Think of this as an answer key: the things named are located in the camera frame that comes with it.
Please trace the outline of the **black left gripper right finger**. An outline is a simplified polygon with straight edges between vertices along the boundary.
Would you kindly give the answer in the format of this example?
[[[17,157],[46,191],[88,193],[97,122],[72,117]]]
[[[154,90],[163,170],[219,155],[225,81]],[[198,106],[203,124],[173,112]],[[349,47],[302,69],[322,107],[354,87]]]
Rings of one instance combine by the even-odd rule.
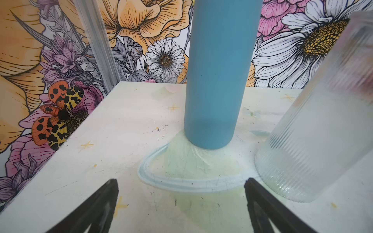
[[[244,188],[255,233],[273,233],[272,224],[281,233],[316,233],[254,178],[249,178]]]

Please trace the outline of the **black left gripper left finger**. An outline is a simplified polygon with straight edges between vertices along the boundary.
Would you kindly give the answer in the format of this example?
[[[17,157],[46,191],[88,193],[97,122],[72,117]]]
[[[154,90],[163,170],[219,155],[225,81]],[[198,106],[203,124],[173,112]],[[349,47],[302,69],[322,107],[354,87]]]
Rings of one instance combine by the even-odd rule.
[[[119,194],[116,179],[108,180],[49,233],[108,233]]]

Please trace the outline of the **clear ribbed glass vase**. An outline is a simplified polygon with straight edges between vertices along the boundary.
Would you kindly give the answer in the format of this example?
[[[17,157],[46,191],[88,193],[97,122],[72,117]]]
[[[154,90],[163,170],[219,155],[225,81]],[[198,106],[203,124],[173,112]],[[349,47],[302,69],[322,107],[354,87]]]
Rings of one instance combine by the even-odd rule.
[[[291,201],[317,199],[373,149],[373,14],[354,12],[254,162]]]

